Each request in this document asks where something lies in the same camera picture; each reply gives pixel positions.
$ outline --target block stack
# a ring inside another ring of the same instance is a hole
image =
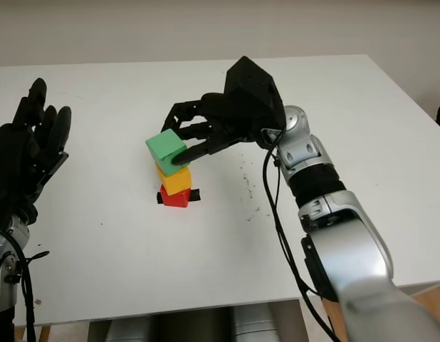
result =
[[[146,141],[146,145],[154,158],[157,174],[162,182],[161,200],[170,207],[187,207],[192,190],[192,176],[184,165],[173,165],[172,158],[187,149],[185,143],[171,129]]]

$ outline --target silver robot arm segment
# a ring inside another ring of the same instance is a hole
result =
[[[28,242],[28,227],[17,215],[13,215],[8,234],[23,249]],[[0,235],[0,313],[16,305],[20,270],[18,256],[10,243]]]
[[[310,134],[307,115],[295,106],[285,113],[278,159],[307,234],[305,263],[318,292],[340,303],[350,342],[440,341],[440,325],[392,282],[386,244]]]

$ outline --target white table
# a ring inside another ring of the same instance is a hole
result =
[[[440,281],[440,129],[366,56],[263,59],[285,104],[302,107],[392,253],[397,285]],[[201,202],[156,203],[145,140],[173,103],[221,92],[233,61],[0,68],[0,125],[37,77],[69,105],[67,163],[37,202],[28,256],[36,323],[299,297],[261,180],[265,152],[237,145],[193,162]],[[275,186],[276,171],[270,171]],[[279,212],[308,279],[298,208]],[[20,297],[17,325],[24,324]]]

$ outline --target black cable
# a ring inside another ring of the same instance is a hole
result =
[[[274,166],[276,167],[276,169],[277,169],[277,174],[278,174],[278,176],[277,176],[276,200],[275,200],[275,203],[274,203],[274,205],[275,205],[275,207],[276,207],[276,210],[277,210],[278,195],[279,195],[279,193],[280,193],[280,179],[281,179],[280,166],[281,166],[281,161],[277,158],[276,155],[271,154],[271,157],[274,159]],[[290,264],[291,261],[290,261],[290,259],[289,259],[289,257],[288,257],[287,252],[286,252],[286,248],[285,248],[284,243],[283,243],[283,238],[284,238],[284,237],[282,237],[281,234],[278,234],[278,241],[280,242],[280,246],[282,247],[283,254],[285,255],[285,259],[286,259],[286,261]],[[320,295],[317,291],[315,291],[314,289],[312,289],[310,286],[308,286],[307,283],[305,283],[305,287],[306,287],[306,289],[307,289],[308,291],[312,292],[312,293],[315,294],[316,296],[321,297],[321,295]]]
[[[296,280],[296,284],[298,285],[299,291],[304,299],[305,305],[307,305],[310,313],[312,314],[313,318],[317,321],[317,323],[320,325],[320,327],[326,332],[326,334],[334,341],[334,342],[340,342],[339,338],[335,335],[335,333],[329,328],[329,326],[324,322],[324,320],[321,319],[318,312],[313,307],[312,303],[310,302],[307,291],[309,291],[309,286],[303,281],[303,279],[300,277],[298,268],[296,266],[293,253],[291,252],[288,240],[286,239],[285,232],[283,231],[283,227],[280,221],[280,217],[277,213],[277,206],[275,205],[271,191],[269,190],[269,184],[268,184],[268,164],[269,159],[271,158],[272,151],[274,148],[276,148],[278,141],[282,137],[282,135],[285,133],[284,130],[277,136],[277,138],[273,141],[271,146],[269,147],[268,152],[266,153],[266,156],[264,157],[263,162],[263,184],[264,184],[264,190],[266,191],[266,196],[268,197],[269,205],[271,206],[274,222],[276,223],[276,231],[278,234],[279,241],[281,243],[283,253],[286,256],[286,259],[288,261],[288,264],[291,268],[291,271],[293,272],[293,275]]]
[[[19,246],[19,243],[7,231],[0,229],[0,235],[3,236],[14,248],[19,259],[19,266],[22,270],[22,294],[26,303],[27,341],[36,342],[35,327],[33,326],[35,323],[35,314],[33,312],[33,290],[26,257],[21,246]]]

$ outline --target red cube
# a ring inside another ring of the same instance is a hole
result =
[[[174,195],[169,196],[164,186],[160,188],[160,192],[162,194],[163,204],[169,207],[181,207],[187,208],[190,200],[190,192],[191,189],[185,189],[181,192],[178,192]]]

